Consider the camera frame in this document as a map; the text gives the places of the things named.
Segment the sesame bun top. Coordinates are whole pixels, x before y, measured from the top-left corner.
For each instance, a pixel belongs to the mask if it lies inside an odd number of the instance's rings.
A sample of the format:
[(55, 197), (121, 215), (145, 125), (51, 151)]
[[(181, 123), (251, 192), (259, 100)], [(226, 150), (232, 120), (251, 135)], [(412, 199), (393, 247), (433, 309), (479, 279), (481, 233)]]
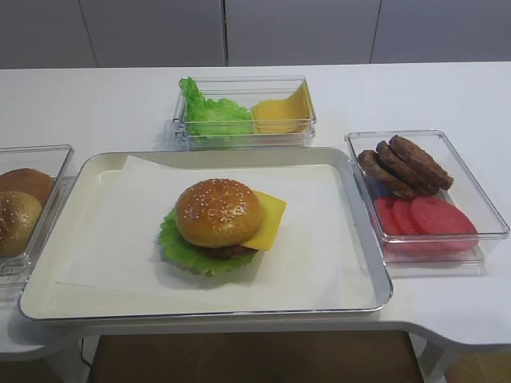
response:
[(203, 180), (187, 188), (175, 205), (176, 226), (188, 242), (208, 248), (249, 240), (263, 219), (259, 198), (230, 179)]

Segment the sesame bun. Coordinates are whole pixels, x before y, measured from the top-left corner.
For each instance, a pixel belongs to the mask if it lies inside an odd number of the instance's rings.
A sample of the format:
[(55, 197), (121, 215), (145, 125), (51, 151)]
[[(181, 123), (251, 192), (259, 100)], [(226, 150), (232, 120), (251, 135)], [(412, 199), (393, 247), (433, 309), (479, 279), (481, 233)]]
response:
[(187, 188), (175, 205), (176, 226), (188, 242), (208, 248), (249, 240), (263, 219), (259, 198), (230, 179), (203, 180)]
[(25, 192), (1, 192), (1, 257), (19, 256), (25, 249), (42, 206)]

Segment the yellow cheese slice on tray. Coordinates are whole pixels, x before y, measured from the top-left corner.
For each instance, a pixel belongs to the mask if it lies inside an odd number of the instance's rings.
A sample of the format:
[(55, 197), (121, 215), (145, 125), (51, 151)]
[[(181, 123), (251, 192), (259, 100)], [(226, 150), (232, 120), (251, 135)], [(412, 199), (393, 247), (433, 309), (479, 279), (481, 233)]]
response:
[(269, 251), (278, 234), (287, 203), (261, 191), (254, 193), (258, 197), (263, 215), (256, 233), (242, 243), (242, 246), (258, 251)]

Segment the yellow cheese slices stack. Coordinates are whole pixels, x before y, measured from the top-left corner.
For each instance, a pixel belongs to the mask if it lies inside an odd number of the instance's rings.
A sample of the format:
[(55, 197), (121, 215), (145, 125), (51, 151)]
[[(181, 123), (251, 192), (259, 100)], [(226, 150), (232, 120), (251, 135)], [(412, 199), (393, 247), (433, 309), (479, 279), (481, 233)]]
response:
[(286, 99), (261, 101), (251, 109), (254, 133), (284, 134), (302, 131), (312, 120), (310, 97), (304, 83)]

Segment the clear lettuce and cheese box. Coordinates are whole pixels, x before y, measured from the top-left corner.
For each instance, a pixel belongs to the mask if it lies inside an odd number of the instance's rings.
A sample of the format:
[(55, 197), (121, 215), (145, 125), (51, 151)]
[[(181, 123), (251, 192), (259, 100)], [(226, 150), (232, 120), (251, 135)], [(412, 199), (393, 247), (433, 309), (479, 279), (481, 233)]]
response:
[(185, 99), (179, 86), (179, 96), (176, 102), (174, 117), (169, 121), (174, 135), (173, 141), (176, 146), (184, 150), (199, 151), (234, 148), (305, 148), (311, 145), (315, 137), (316, 115), (308, 83), (304, 76), (192, 77), (192, 79), (206, 98), (211, 98), (215, 101), (222, 98), (232, 100), (245, 107), (251, 116), (252, 107), (261, 101), (286, 99), (304, 83), (310, 97), (312, 120), (307, 123), (302, 131), (284, 134), (254, 133), (254, 120), (252, 119), (252, 134), (231, 136), (189, 135), (187, 124), (184, 121), (186, 113)]

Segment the green lettuce in box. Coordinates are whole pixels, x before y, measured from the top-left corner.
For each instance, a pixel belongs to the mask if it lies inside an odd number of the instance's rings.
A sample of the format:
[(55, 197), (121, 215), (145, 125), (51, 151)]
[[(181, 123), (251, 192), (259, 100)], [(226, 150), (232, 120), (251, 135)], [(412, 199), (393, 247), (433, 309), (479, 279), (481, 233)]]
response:
[(252, 134), (252, 117), (243, 106), (222, 98), (206, 98), (191, 78), (181, 78), (186, 113), (184, 121), (189, 135), (225, 136)]

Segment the green lettuce leaf on tray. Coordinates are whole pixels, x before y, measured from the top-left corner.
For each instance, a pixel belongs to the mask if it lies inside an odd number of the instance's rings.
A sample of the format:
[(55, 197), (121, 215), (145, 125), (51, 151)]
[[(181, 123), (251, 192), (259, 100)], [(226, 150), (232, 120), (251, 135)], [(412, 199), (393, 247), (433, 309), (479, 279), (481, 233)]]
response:
[(256, 256), (247, 256), (241, 259), (228, 261), (215, 261), (201, 255), (195, 245), (184, 239), (176, 225), (176, 209), (173, 208), (160, 225), (158, 244), (163, 248), (167, 260), (175, 263), (184, 270), (193, 274), (207, 277), (225, 274), (249, 264)]

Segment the brown burger patty on tray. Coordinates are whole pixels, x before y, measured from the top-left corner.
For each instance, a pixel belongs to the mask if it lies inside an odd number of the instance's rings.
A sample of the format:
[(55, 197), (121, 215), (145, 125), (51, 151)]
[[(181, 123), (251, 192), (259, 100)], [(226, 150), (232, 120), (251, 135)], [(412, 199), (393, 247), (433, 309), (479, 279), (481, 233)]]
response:
[(258, 251), (241, 245), (230, 247), (198, 247), (195, 248), (199, 253), (208, 259), (215, 261), (228, 261), (233, 259), (241, 259), (247, 256), (253, 256)]

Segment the brown patty front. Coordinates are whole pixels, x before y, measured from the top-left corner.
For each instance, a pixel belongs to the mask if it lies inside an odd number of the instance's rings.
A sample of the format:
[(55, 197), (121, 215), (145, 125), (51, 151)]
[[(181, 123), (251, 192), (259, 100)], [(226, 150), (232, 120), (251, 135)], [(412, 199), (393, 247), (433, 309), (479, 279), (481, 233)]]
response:
[(417, 193), (411, 186), (384, 168), (378, 154), (374, 150), (362, 151), (357, 156), (357, 161), (367, 175), (386, 186), (395, 195), (405, 199), (413, 199), (417, 196)]

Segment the red tomato slice left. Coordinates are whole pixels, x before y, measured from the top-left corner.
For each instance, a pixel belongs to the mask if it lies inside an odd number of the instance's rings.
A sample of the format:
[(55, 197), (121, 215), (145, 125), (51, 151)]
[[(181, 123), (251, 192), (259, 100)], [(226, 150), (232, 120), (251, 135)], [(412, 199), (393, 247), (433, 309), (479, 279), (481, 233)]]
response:
[(387, 235), (400, 235), (402, 233), (397, 221), (393, 216), (395, 198), (380, 197), (374, 200), (375, 209), (378, 213), (382, 230)]

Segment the red tomato slice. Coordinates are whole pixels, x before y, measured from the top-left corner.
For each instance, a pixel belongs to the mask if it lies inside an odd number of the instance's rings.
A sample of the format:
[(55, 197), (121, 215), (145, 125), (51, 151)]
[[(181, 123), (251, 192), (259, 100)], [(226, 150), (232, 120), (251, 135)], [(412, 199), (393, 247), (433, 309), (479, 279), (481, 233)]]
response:
[(428, 235), (476, 235), (469, 218), (446, 201), (420, 196), (410, 203), (412, 220)]
[(421, 235), (423, 233), (411, 215), (409, 201), (396, 199), (393, 203), (392, 215), (401, 235)]
[(374, 200), (375, 209), (378, 213), (382, 230), (387, 235), (400, 235), (402, 233), (397, 221), (393, 216), (395, 198), (380, 197)]

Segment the white paper sheet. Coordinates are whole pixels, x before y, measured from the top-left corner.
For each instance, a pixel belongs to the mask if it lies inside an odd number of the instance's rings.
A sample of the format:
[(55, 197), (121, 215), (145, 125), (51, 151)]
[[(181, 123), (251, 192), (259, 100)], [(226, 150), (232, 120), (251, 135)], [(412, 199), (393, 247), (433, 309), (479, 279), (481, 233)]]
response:
[[(229, 178), (287, 204), (272, 248), (248, 264), (199, 276), (167, 261), (160, 224), (187, 187)], [(329, 164), (178, 169), (129, 158), (59, 281), (158, 298), (167, 313), (369, 308), (377, 303)]]

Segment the red tomato slice middle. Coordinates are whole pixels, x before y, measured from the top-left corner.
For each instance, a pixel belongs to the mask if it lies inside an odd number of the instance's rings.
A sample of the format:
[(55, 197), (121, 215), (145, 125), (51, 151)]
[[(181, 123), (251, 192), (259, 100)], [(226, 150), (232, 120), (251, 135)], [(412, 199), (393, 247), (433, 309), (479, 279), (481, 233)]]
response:
[(401, 235), (421, 235), (423, 233), (411, 215), (409, 201), (396, 199), (393, 203), (392, 215)]

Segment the white serving tray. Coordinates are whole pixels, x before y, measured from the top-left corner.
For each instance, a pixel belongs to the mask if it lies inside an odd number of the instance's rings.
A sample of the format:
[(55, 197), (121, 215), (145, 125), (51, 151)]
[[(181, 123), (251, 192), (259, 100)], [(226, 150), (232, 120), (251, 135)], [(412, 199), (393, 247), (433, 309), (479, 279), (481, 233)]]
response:
[[(151, 164), (178, 169), (231, 169), (292, 165), (329, 164), (336, 168), (345, 187), (347, 206), (360, 242), (362, 259), (369, 271), (377, 303), (369, 308), (312, 310), (220, 311), (167, 313), (158, 298), (146, 302), (140, 295), (104, 290), (59, 281), (82, 241), (79, 233), (90, 228), (93, 216), (121, 178), (127, 160), (134, 158)], [(382, 261), (380, 247), (371, 229), (352, 165), (335, 148), (288, 148), (262, 150), (225, 150), (209, 152), (111, 152), (86, 161), (62, 212), (54, 225), (38, 263), (24, 289), (20, 308), (33, 320), (92, 320), (95, 318), (151, 318), (191, 315), (311, 314), (314, 312), (366, 312), (383, 308), (393, 294), (391, 279)]]

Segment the brown patty middle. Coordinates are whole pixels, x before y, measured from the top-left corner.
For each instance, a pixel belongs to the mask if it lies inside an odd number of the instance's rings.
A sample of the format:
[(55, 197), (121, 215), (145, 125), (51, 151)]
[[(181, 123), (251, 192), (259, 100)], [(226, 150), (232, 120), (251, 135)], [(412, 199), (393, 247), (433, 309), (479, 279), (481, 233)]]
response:
[(376, 152), (382, 164), (401, 181), (411, 186), (419, 195), (435, 195), (439, 188), (426, 181), (408, 164), (403, 162), (384, 140), (376, 146)]

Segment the brown patty rear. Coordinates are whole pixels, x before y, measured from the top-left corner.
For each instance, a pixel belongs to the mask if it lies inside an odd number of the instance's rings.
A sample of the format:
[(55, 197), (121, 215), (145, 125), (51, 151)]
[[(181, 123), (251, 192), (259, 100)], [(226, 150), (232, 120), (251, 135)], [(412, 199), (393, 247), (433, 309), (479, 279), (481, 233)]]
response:
[(454, 178), (438, 164), (434, 158), (414, 142), (398, 135), (390, 141), (392, 151), (415, 172), (430, 184), (443, 190), (449, 190)]

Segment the clear patty and tomato box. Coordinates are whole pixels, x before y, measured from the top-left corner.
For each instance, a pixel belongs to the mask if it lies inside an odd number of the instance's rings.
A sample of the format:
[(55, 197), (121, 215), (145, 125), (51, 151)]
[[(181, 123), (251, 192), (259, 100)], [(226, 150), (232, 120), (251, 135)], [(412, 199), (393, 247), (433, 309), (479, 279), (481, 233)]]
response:
[[(389, 144), (394, 136), (402, 136), (428, 152), (454, 178), (449, 190), (439, 188), (435, 197), (462, 211), (476, 227), (476, 235), (387, 235), (382, 230), (374, 200), (395, 195), (386, 186), (367, 175), (359, 166), (357, 156), (364, 150), (374, 150), (382, 140)], [(353, 132), (345, 140), (351, 153), (353, 171), (361, 197), (366, 205), (373, 231), (382, 248), (386, 264), (394, 267), (454, 267), (458, 264), (483, 263), (483, 246), (492, 246), (509, 236), (509, 225), (497, 211), (482, 186), (476, 181), (444, 132), (412, 130), (397, 132)]]

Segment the red tomato slice right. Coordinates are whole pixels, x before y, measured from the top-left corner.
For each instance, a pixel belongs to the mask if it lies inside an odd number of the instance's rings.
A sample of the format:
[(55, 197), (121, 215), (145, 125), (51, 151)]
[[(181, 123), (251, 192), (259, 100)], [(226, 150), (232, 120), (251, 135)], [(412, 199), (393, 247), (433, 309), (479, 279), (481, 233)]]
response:
[(428, 235), (476, 235), (469, 218), (446, 201), (420, 196), (410, 203), (412, 220)]

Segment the clear bun box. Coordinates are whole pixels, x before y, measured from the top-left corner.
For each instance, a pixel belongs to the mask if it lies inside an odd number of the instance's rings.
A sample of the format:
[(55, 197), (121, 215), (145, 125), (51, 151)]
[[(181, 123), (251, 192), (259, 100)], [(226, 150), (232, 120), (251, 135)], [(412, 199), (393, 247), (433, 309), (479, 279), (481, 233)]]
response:
[(1, 149), (1, 174), (32, 168), (51, 176), (53, 189), (42, 206), (24, 251), (16, 257), (1, 257), (1, 294), (22, 288), (57, 218), (74, 177), (70, 174), (73, 148), (68, 144)]

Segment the plain brown bun rear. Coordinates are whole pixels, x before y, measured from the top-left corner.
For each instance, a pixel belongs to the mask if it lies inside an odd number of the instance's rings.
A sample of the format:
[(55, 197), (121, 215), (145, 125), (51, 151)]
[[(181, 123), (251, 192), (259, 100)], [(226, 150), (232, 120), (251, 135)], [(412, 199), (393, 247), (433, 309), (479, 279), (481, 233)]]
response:
[(0, 176), (2, 192), (24, 192), (44, 206), (54, 185), (51, 176), (32, 168), (19, 168)]

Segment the sesame bun left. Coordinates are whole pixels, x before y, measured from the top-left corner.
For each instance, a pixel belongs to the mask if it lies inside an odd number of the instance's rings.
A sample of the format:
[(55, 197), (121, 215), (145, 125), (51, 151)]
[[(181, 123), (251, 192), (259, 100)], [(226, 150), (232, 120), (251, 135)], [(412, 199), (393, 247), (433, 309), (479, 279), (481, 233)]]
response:
[(25, 192), (1, 192), (1, 257), (19, 256), (25, 249), (42, 206)]

